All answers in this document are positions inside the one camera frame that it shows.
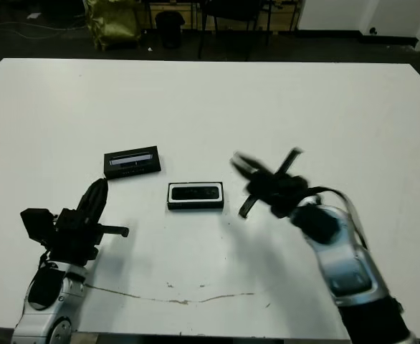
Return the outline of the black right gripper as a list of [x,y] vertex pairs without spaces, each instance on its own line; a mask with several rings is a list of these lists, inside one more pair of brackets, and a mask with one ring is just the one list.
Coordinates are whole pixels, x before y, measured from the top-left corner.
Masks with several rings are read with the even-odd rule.
[[300,148],[293,148],[280,167],[272,172],[261,161],[246,154],[236,152],[230,164],[247,180],[245,190],[247,199],[239,209],[239,216],[246,219],[257,201],[270,206],[285,207],[281,211],[288,215],[300,202],[299,196],[308,188],[308,182],[301,176],[288,173],[295,159],[302,153]]

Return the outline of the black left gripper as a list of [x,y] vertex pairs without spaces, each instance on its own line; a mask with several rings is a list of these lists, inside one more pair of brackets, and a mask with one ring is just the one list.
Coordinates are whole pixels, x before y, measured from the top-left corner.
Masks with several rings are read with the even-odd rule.
[[99,178],[86,190],[77,210],[63,209],[54,225],[50,259],[78,266],[95,260],[104,234],[127,237],[129,228],[99,223],[108,199],[108,181]]

